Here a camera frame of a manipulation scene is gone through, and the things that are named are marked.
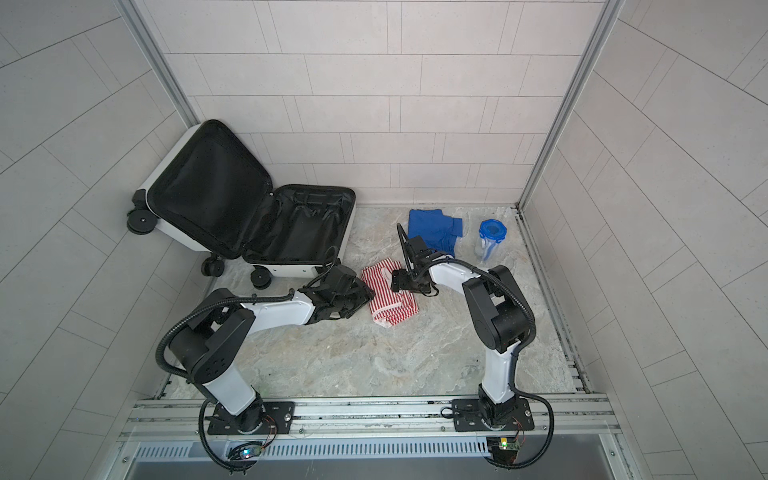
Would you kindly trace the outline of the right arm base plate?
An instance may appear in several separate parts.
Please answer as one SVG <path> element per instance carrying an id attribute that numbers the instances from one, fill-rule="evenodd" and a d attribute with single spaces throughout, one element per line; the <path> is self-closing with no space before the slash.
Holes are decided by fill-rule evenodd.
<path id="1" fill-rule="evenodd" d="M 494 404 L 485 398 L 453 399 L 449 410 L 457 432 L 535 429 L 529 403 L 519 397 L 502 404 Z"/>

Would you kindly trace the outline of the red white striped cloth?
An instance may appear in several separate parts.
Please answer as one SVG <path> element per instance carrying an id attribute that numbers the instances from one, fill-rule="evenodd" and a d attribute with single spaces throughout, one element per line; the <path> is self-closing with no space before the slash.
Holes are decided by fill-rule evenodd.
<path id="1" fill-rule="evenodd" d="M 384 328 L 391 328 L 419 313 L 411 292 L 393 292 L 391 289 L 393 274 L 401 268 L 399 261 L 385 258 L 361 272 L 361 279 L 374 292 L 374 298 L 368 303 L 373 322 Z"/>

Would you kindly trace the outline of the white black suitcase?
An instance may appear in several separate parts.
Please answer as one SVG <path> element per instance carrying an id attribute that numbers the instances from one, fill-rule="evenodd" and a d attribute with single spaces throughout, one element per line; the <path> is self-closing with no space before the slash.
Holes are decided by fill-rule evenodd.
<path id="1" fill-rule="evenodd" d="M 255 287 L 274 277 L 310 279 L 341 258 L 355 214 L 347 187 L 274 186 L 257 157 L 227 125 L 187 129 L 132 196 L 127 229 L 158 230 L 207 253 L 201 272 L 220 277 L 228 260 L 254 269 Z"/>

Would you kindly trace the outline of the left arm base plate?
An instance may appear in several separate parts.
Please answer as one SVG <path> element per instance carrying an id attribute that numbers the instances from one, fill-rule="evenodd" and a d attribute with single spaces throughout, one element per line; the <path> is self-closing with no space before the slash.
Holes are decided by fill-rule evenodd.
<path id="1" fill-rule="evenodd" d="M 290 401 L 257 400 L 239 415 L 231 414 L 223 405 L 217 404 L 208 421 L 206 433 L 210 435 L 267 435 L 288 434 L 293 421 L 296 404 Z"/>

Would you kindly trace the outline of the clear container blue lid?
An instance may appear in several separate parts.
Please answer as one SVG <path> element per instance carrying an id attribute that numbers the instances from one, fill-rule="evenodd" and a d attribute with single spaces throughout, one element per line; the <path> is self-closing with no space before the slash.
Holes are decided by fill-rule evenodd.
<path id="1" fill-rule="evenodd" d="M 480 223 L 475 255 L 481 261 L 487 261 L 495 249 L 505 240 L 507 227 L 499 220 L 487 219 Z"/>

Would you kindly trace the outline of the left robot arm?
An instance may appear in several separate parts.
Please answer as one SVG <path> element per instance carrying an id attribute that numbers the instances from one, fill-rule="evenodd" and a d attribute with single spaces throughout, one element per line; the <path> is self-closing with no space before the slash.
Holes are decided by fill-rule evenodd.
<path id="1" fill-rule="evenodd" d="M 249 336 L 349 318 L 373 299 L 373 290 L 343 265 L 332 265 L 282 296 L 243 297 L 220 288 L 161 337 L 155 361 L 165 372 L 191 382 L 228 414 L 241 416 L 256 409 L 259 401 L 235 365 Z"/>

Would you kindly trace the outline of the blue t-shirt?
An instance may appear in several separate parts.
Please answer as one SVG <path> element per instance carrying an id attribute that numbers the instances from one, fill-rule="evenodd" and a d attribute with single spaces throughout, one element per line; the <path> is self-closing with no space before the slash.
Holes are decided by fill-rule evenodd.
<path id="1" fill-rule="evenodd" d="M 429 248 L 454 256 L 457 239 L 463 236 L 463 220 L 440 209 L 409 212 L 408 237 L 421 237 Z"/>

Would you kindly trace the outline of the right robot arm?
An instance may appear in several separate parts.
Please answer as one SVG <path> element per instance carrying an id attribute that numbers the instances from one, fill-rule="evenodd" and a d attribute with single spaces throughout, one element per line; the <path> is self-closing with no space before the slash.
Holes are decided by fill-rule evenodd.
<path id="1" fill-rule="evenodd" d="M 471 323 L 486 348 L 478 390 L 478 411 L 491 428 L 513 421 L 522 394 L 516 388 L 519 353 L 536 335 L 535 318 L 510 270 L 483 270 L 426 245 L 417 236 L 398 233 L 404 267 L 392 274 L 391 290 L 425 297 L 445 289 L 461 294 Z"/>

